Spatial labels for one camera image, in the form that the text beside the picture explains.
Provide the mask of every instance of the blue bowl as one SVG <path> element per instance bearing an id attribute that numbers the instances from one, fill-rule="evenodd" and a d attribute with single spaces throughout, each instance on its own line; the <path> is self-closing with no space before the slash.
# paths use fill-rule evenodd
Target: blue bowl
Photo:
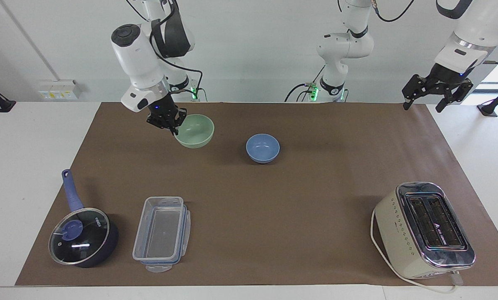
<path id="1" fill-rule="evenodd" d="M 277 157 L 281 150 L 281 145 L 279 145 L 277 139 L 271 135 L 259 133 L 247 140 L 245 150 L 247 150 L 247 154 L 249 154 L 249 157 L 253 161 L 257 163 L 268 163 Z"/>

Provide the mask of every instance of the black cap on robot joint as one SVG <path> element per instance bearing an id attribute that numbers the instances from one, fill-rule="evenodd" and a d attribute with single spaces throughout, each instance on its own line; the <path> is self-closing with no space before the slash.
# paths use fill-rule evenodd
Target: black cap on robot joint
<path id="1" fill-rule="evenodd" d="M 136 24 L 121 25 L 112 33 L 112 42 L 120 47 L 132 45 L 140 35 L 140 27 Z"/>

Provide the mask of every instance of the bowl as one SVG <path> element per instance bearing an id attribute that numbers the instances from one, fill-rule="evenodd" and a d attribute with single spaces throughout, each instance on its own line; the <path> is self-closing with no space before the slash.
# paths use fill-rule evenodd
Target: bowl
<path id="1" fill-rule="evenodd" d="M 253 161 L 268 163 L 277 157 L 281 150 L 281 145 L 272 135 L 259 133 L 247 140 L 245 150 L 247 150 L 247 154 Z"/>
<path id="2" fill-rule="evenodd" d="M 186 116 L 175 139 L 186 148 L 196 149 L 208 144 L 213 135 L 214 122 L 205 115 L 193 114 Z"/>

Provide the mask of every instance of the white table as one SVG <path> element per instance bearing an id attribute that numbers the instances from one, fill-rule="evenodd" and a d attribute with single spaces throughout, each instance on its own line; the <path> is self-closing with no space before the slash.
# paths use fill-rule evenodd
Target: white table
<path id="1" fill-rule="evenodd" d="M 498 287 L 441 295 L 417 287 L 295 285 L 231 287 L 13 287 L 99 103 L 19 102 L 0 114 L 0 299 L 484 299 Z M 434 119 L 498 229 L 498 120 L 472 106 Z"/>

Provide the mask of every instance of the toaster top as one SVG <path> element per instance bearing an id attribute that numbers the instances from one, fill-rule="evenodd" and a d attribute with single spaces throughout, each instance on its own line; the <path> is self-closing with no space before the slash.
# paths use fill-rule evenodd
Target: toaster top
<path id="1" fill-rule="evenodd" d="M 396 194 L 415 245 L 428 264 L 468 268 L 474 263 L 473 248 L 439 186 L 405 182 L 397 186 Z"/>

